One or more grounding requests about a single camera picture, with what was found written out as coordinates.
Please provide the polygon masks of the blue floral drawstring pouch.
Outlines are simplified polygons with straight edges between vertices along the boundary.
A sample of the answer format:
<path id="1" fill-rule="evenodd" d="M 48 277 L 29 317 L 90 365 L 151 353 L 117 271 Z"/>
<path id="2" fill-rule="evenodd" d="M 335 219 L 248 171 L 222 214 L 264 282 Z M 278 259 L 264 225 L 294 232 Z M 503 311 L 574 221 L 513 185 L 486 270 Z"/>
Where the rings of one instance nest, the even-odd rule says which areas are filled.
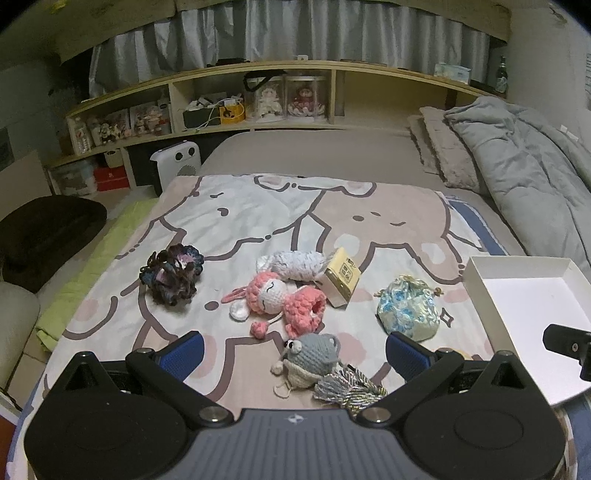
<path id="1" fill-rule="evenodd" d="M 376 310 L 387 334 L 401 333 L 415 342 L 433 338 L 439 330 L 436 298 L 443 291 L 411 275 L 400 275 L 375 294 Z"/>

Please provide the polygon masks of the dark crochet flower pouch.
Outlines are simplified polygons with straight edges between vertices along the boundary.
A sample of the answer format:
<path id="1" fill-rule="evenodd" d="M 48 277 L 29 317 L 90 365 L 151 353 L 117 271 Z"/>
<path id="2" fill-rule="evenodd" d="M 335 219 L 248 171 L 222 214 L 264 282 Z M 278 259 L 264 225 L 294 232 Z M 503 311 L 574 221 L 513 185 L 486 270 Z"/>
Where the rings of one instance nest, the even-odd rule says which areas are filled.
<path id="1" fill-rule="evenodd" d="M 159 303 L 174 307 L 197 292 L 204 256 L 191 245 L 174 244 L 153 252 L 139 270 L 139 281 Z"/>

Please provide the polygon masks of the grey crochet frog toy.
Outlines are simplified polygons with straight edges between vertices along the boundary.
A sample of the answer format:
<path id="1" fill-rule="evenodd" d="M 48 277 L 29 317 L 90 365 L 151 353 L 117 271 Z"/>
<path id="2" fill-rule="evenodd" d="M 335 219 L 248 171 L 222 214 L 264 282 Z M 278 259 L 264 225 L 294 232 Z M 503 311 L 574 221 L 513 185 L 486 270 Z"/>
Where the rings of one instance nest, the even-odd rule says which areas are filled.
<path id="1" fill-rule="evenodd" d="M 341 343 L 335 335 L 308 333 L 288 339 L 280 360 L 270 372 L 283 378 L 273 393 L 281 399 L 290 397 L 294 390 L 308 390 L 325 376 L 335 372 L 341 365 Z"/>

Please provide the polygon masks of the small yellow paper box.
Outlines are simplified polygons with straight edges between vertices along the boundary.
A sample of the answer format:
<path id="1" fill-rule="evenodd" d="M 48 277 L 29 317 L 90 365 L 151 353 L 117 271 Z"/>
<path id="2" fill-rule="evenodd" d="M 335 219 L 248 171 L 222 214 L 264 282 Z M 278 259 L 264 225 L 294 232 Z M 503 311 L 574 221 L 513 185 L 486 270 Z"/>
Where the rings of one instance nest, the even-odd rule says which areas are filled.
<path id="1" fill-rule="evenodd" d="M 342 308 L 349 304 L 358 286 L 361 270 L 349 257 L 344 247 L 339 247 L 329 256 L 318 285 L 332 307 Z"/>

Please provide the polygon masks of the pink crochet bunny doll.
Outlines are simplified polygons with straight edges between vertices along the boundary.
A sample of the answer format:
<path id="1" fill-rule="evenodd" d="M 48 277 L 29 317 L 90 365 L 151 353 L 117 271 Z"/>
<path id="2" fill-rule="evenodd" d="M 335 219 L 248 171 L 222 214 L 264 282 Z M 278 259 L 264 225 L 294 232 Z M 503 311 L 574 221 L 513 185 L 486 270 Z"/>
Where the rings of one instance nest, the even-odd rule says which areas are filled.
<path id="1" fill-rule="evenodd" d="M 290 339 L 317 332 L 327 302 L 325 293 L 314 286 L 304 285 L 290 292 L 287 283 L 274 272 L 257 273 L 249 284 L 221 299 L 222 304 L 230 305 L 229 316 L 235 321 L 245 322 L 256 315 L 249 334 L 257 340 L 263 340 L 270 323 L 280 319 Z"/>

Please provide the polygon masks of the white crochet pouch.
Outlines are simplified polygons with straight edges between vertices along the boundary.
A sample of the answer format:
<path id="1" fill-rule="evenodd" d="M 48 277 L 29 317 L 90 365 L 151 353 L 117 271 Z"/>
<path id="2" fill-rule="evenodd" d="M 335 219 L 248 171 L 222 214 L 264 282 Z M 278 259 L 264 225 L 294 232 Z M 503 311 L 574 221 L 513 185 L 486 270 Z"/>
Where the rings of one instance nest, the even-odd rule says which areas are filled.
<path id="1" fill-rule="evenodd" d="M 256 272 L 273 272 L 281 279 L 314 282 L 320 278 L 328 258 L 318 252 L 277 251 L 256 260 Z"/>

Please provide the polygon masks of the white cardboard tray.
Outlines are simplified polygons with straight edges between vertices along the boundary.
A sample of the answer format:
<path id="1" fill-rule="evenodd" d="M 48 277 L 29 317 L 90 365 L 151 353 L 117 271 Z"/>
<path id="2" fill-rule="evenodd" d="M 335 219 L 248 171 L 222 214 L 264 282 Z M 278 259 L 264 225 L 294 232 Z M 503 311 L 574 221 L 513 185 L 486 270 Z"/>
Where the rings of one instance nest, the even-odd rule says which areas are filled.
<path id="1" fill-rule="evenodd" d="M 547 350 L 551 324 L 590 329 L 590 283 L 567 258 L 473 256 L 464 285 L 495 351 L 517 354 L 548 403 L 560 405 L 584 393 L 574 359 Z"/>

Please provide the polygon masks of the cartoon bunny blanket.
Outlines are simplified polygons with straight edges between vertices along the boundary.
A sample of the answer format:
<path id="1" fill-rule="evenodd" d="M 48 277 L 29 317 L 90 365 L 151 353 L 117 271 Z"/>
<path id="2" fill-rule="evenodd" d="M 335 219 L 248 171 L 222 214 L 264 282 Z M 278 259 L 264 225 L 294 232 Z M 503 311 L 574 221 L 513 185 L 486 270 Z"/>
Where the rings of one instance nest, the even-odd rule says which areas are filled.
<path id="1" fill-rule="evenodd" d="M 183 306 L 157 304 L 138 279 L 149 255 L 180 242 L 204 256 L 197 292 Z M 361 270 L 352 299 L 328 308 L 322 332 L 341 342 L 341 358 L 393 390 L 402 379 L 387 364 L 377 320 L 378 292 L 401 275 L 442 290 L 441 324 L 429 341 L 489 358 L 492 348 L 462 275 L 483 238 L 442 193 L 430 189 L 329 178 L 219 175 L 178 179 L 86 295 L 53 350 L 34 393 L 39 405 L 69 359 L 91 351 L 120 360 L 138 347 L 158 349 L 197 330 L 204 361 L 187 379 L 211 400 L 237 411 L 311 408 L 307 391 L 279 397 L 270 371 L 286 337 L 283 321 L 263 340 L 249 322 L 231 319 L 223 297 L 249 283 L 260 257 L 280 251 L 331 254 L 344 248 Z"/>

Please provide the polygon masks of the green towel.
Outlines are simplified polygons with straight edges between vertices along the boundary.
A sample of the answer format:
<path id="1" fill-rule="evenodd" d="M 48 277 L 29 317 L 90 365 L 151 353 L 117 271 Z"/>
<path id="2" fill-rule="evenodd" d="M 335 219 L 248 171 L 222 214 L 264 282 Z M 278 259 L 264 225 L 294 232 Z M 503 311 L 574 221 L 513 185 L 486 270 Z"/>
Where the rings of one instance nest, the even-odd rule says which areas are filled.
<path id="1" fill-rule="evenodd" d="M 44 351 L 52 352 L 80 303 L 123 249 L 157 203 L 156 198 L 126 206 L 90 252 L 81 268 L 61 286 L 40 314 L 34 336 Z"/>

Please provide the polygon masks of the grey quilted duvet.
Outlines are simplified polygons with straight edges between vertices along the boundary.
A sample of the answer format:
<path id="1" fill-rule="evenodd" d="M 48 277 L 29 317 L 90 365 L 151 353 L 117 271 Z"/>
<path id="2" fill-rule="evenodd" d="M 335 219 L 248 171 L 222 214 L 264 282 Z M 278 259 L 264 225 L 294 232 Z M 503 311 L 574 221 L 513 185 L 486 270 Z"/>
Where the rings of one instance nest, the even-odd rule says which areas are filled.
<path id="1" fill-rule="evenodd" d="M 531 256 L 590 276 L 590 152 L 534 109 L 481 96 L 445 112 L 504 220 Z"/>

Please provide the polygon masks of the black cushion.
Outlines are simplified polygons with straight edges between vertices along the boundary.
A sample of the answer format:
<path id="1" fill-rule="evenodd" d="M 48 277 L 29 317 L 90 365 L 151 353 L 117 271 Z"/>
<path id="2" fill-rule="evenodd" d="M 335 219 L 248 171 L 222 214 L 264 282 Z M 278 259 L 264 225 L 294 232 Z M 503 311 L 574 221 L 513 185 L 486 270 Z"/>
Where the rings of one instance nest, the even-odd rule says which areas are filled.
<path id="1" fill-rule="evenodd" d="M 1 220 L 4 281 L 38 292 L 107 221 L 107 209 L 74 196 L 39 197 Z"/>

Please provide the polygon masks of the red box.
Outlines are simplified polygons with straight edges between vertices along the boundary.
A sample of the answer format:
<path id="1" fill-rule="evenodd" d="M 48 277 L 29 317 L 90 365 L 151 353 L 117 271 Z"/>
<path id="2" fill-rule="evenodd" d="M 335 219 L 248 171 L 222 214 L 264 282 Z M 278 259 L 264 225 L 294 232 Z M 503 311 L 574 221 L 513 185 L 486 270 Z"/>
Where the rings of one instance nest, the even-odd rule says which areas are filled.
<path id="1" fill-rule="evenodd" d="M 99 192 L 129 188 L 129 181 L 123 166 L 99 167 L 93 172 L 96 188 Z"/>

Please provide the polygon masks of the white space heater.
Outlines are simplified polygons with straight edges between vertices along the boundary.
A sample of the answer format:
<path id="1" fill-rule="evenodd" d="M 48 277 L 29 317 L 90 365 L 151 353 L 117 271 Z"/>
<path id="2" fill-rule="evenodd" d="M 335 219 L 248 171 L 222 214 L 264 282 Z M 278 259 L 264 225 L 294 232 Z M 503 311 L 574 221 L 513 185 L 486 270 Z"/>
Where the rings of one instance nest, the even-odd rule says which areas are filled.
<path id="1" fill-rule="evenodd" d="M 176 177 L 197 175 L 201 166 L 197 143 L 188 140 L 154 152 L 149 160 L 157 174 L 157 182 L 154 185 L 157 195 L 160 195 Z"/>

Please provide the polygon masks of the beige fuzzy pillow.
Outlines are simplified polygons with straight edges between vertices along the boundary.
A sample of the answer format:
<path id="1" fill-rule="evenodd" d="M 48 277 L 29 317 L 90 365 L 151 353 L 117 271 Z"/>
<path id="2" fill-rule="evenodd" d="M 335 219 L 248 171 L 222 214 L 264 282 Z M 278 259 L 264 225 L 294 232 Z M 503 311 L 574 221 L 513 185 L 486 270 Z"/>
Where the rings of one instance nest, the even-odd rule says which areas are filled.
<path id="1" fill-rule="evenodd" d="M 487 195 L 488 189 L 470 150 L 445 118 L 445 111 L 421 107 L 408 117 L 412 139 L 419 150 L 423 170 L 440 177 L 449 188 Z"/>

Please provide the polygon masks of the wooden headboard shelf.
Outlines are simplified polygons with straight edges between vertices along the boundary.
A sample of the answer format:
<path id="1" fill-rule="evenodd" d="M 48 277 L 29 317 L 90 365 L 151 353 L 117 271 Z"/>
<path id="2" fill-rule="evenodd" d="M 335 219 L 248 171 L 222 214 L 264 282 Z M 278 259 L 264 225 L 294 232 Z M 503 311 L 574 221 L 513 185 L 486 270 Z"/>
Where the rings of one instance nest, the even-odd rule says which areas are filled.
<path id="1" fill-rule="evenodd" d="M 73 154 L 55 170 L 113 151 L 138 176 L 132 145 L 262 129 L 375 128 L 404 133 L 422 107 L 449 110 L 482 96 L 470 85 L 345 61 L 246 62 L 207 67 L 87 100 L 66 117 Z"/>

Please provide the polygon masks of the black storage box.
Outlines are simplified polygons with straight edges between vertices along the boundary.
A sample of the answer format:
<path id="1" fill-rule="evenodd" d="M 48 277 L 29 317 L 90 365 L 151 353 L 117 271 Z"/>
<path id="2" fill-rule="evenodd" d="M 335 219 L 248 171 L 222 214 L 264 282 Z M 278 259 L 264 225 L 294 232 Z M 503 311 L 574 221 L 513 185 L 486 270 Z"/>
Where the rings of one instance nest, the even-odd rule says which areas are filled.
<path id="1" fill-rule="evenodd" d="M 186 129 L 204 129 L 221 124 L 218 107 L 187 109 L 182 112 L 182 118 Z"/>

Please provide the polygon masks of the white doll in case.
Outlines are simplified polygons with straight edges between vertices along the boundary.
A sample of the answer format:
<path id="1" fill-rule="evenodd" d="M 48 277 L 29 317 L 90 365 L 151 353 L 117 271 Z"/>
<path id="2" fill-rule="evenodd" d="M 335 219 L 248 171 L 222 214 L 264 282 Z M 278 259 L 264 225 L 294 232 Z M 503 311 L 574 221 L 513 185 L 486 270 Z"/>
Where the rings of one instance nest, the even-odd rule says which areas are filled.
<path id="1" fill-rule="evenodd" d="M 259 123 L 283 120 L 283 77 L 266 76 L 245 79 L 246 115 Z"/>

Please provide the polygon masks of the green glass bottle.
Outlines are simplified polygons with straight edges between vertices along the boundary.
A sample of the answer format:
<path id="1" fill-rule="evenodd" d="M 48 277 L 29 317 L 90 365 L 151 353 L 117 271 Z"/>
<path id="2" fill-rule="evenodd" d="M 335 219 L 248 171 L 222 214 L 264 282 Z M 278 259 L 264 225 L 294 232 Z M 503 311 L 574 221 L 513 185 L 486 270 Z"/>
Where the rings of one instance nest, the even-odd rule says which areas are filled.
<path id="1" fill-rule="evenodd" d="M 506 58 L 500 58 L 499 66 L 496 71 L 495 91 L 505 97 L 508 90 L 508 72 L 506 65 Z"/>

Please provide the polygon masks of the pink doll in case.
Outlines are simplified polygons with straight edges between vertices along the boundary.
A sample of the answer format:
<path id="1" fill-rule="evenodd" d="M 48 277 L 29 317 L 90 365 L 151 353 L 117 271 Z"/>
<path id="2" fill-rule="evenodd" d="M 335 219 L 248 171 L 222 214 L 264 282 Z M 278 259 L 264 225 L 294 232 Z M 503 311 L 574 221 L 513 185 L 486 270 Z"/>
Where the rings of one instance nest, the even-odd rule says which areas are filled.
<path id="1" fill-rule="evenodd" d="M 287 75 L 287 119 L 324 122 L 327 118 L 327 84 L 324 75 Z"/>

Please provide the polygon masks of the tissue box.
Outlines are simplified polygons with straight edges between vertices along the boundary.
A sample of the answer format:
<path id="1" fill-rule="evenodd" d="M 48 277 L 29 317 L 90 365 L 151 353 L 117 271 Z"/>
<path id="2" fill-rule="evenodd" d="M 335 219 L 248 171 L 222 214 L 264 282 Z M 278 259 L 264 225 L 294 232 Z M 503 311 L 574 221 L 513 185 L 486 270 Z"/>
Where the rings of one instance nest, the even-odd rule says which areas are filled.
<path id="1" fill-rule="evenodd" d="M 470 83 L 471 73 L 472 70 L 470 68 L 444 62 L 437 63 L 434 68 L 434 75 L 436 77 L 445 78 L 466 85 Z"/>

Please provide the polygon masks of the grey curtain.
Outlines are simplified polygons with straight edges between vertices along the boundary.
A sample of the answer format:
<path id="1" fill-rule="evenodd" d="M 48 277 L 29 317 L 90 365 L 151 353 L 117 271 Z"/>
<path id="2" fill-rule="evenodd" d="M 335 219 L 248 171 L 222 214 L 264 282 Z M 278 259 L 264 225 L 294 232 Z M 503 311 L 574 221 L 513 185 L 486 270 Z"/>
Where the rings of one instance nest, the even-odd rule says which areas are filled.
<path id="1" fill-rule="evenodd" d="M 249 61 L 359 60 L 431 74 L 439 63 L 488 73 L 490 37 L 423 10 L 369 1 L 232 1 L 182 11 L 94 47 L 89 94 Z"/>

